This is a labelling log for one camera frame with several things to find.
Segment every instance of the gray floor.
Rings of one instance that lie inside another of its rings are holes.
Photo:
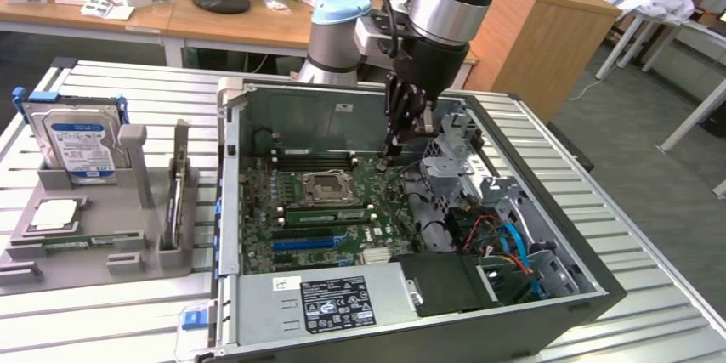
[[[0,32],[0,128],[11,120],[9,92],[32,88],[53,56],[160,65],[163,51],[152,45],[83,41]],[[573,95],[594,81],[609,50],[602,48]],[[586,97],[566,102],[555,118],[574,144],[595,164],[594,177],[646,232],[715,310],[726,315],[721,262],[726,246],[726,201],[711,189],[726,179],[726,140],[695,129],[670,155],[655,145],[693,107],[669,86],[635,67],[614,71]]]

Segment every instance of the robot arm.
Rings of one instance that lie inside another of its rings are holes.
[[[392,60],[386,81],[386,156],[415,137],[434,137],[439,94],[454,83],[491,0],[383,0],[386,14],[359,18],[355,42],[363,55]]]

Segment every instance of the motherboard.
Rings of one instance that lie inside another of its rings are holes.
[[[379,157],[243,159],[243,265],[264,274],[386,263],[415,251],[408,197]]]

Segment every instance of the white stool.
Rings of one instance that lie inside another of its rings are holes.
[[[621,36],[621,41],[617,42],[615,48],[613,48],[613,52],[610,53],[609,57],[605,60],[605,63],[602,63],[602,67],[598,70],[598,73],[594,75],[594,77],[601,80],[603,79],[607,74],[610,73],[610,67],[613,66],[613,63],[615,63],[615,60],[621,53],[625,50],[625,47],[627,46],[629,41],[631,40],[633,36],[635,35],[635,32],[638,31],[639,27],[645,22],[646,28],[639,33],[638,38],[635,39],[635,43],[631,45],[630,49],[627,50],[627,53],[625,53],[625,57],[617,62],[617,66],[619,68],[625,68],[627,63],[630,63],[633,55],[638,52],[641,46],[643,45],[643,42],[650,38],[650,36],[654,33],[655,28],[658,25],[665,25],[666,22],[663,19],[658,19],[655,17],[646,16],[642,13],[631,12],[635,16],[633,19],[631,25],[627,27],[627,30],[625,31],[623,35]]]

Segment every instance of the green circuit board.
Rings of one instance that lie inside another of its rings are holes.
[[[243,160],[246,274],[362,264],[360,253],[366,248],[387,247],[392,256],[412,252],[412,214],[404,195],[384,193],[396,168],[379,172],[376,162],[375,155],[358,156],[358,166],[351,171],[283,172],[266,159]],[[346,178],[352,194],[352,198],[346,198],[350,204],[314,203],[306,182],[311,175],[330,174]],[[339,214],[344,217],[331,221]],[[279,239],[280,234],[291,231],[298,237]],[[280,241],[328,240],[330,237],[335,243],[332,248],[275,251]]]

